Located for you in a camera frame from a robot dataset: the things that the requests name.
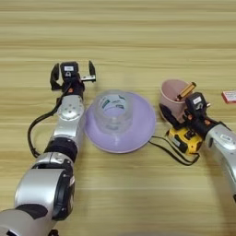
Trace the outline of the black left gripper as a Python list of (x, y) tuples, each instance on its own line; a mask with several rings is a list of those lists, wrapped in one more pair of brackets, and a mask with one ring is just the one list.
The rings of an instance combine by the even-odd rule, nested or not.
[[(83, 97), (85, 91), (86, 82), (95, 82), (96, 81), (96, 70), (95, 66), (91, 61), (88, 61), (88, 69), (90, 76), (86, 77), (72, 77), (66, 78), (62, 85), (62, 91), (65, 96), (69, 95), (78, 95), (80, 98)], [(57, 83), (59, 79), (59, 64), (56, 64), (53, 67), (50, 76), (50, 84), (52, 90), (59, 90), (61, 86)]]

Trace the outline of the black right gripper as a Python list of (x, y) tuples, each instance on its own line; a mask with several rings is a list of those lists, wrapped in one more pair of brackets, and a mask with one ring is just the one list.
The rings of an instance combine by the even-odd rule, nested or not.
[(177, 130), (187, 127), (202, 138), (205, 138), (207, 133), (218, 125), (217, 121), (207, 116), (207, 105), (202, 102), (197, 105), (194, 105), (191, 102), (186, 103), (182, 123), (172, 115), (171, 110), (167, 106), (160, 104), (159, 108), (164, 118), (173, 127), (176, 127)]

